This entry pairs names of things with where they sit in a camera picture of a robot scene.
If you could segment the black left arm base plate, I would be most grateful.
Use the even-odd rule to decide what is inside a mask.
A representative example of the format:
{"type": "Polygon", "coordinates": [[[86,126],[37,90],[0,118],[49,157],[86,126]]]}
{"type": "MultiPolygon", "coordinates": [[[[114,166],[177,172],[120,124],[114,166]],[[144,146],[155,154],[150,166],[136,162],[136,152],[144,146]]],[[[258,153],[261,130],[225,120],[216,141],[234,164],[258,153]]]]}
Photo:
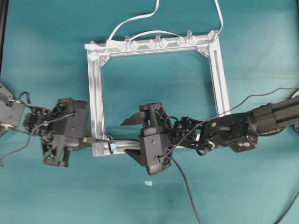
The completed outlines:
{"type": "Polygon", "coordinates": [[[13,100],[12,93],[2,83],[0,83],[0,100],[8,106],[11,106],[13,100]]]}

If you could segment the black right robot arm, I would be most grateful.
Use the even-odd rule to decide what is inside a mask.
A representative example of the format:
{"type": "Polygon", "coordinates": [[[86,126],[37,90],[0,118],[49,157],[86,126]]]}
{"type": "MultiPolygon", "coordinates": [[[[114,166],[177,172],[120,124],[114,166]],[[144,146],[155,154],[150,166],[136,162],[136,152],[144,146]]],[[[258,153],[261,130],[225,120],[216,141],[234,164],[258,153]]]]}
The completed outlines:
{"type": "Polygon", "coordinates": [[[177,146],[194,149],[204,156],[218,146],[239,153],[257,147],[258,137],[271,135],[299,121],[299,98],[269,103],[248,112],[199,121],[182,117],[171,122],[162,103],[139,106],[139,112],[125,119],[122,126],[142,125],[139,149],[125,153],[145,167],[149,175],[171,166],[172,152],[177,146]]]}

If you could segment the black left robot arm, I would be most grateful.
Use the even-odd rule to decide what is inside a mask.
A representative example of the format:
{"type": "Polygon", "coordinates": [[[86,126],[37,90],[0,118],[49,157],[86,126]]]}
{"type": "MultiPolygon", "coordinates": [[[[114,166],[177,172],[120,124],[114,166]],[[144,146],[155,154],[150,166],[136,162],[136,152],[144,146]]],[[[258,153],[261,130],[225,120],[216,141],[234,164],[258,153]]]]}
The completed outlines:
{"type": "Polygon", "coordinates": [[[38,124],[32,129],[32,131],[29,132],[19,130],[18,126],[22,119],[24,109],[26,107],[32,109],[34,108],[33,106],[31,106],[30,102],[30,94],[28,92],[22,92],[19,97],[14,100],[12,93],[3,84],[0,85],[0,135],[3,136],[9,130],[25,133],[28,135],[28,140],[24,146],[1,156],[0,165],[2,167],[4,166],[3,160],[6,157],[24,150],[29,145],[31,137],[35,135],[35,132],[38,128],[42,127],[43,125],[49,125],[56,121],[61,121],[75,115],[74,112],[71,112],[58,118],[50,119],[48,121],[42,122],[41,124],[38,124]]]}

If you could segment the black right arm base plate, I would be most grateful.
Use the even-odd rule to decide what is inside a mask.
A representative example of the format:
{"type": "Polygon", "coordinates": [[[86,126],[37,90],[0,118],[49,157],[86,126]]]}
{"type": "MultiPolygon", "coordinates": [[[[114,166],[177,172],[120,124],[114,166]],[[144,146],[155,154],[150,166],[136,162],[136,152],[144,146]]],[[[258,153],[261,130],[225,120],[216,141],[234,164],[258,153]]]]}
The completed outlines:
{"type": "MultiPolygon", "coordinates": [[[[299,89],[296,89],[292,95],[290,96],[290,98],[298,98],[299,97],[299,89]]],[[[293,124],[293,128],[296,131],[296,133],[299,133],[299,109],[296,109],[296,121],[293,124]]]]}

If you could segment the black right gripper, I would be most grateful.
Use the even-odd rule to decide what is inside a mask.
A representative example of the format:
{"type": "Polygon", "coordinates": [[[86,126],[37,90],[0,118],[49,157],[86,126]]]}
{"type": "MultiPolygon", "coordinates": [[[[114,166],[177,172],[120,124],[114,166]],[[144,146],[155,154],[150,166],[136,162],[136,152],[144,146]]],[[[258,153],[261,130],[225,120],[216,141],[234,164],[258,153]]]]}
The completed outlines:
{"type": "MultiPolygon", "coordinates": [[[[162,103],[141,105],[139,106],[139,110],[140,112],[137,112],[125,119],[121,123],[121,126],[134,126],[142,124],[142,128],[155,127],[157,129],[157,133],[164,133],[168,136],[170,143],[170,146],[168,147],[169,151],[171,147],[171,140],[170,134],[168,132],[168,123],[166,121],[167,115],[165,114],[162,103]]],[[[140,149],[125,149],[124,152],[142,166],[142,155],[140,149]]]]}

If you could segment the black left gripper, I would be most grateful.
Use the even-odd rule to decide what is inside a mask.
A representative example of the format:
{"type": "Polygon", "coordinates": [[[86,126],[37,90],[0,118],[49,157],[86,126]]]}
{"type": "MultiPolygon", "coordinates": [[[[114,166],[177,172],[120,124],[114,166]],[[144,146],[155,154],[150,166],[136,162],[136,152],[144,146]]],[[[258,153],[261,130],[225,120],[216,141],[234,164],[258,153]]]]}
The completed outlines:
{"type": "MultiPolygon", "coordinates": [[[[70,108],[73,103],[72,98],[59,99],[54,109],[48,113],[50,120],[61,118],[69,113],[73,113],[70,108]]],[[[54,123],[48,124],[48,133],[42,136],[43,164],[57,167],[68,167],[70,150],[65,145],[66,137],[54,129],[54,123]]]]}

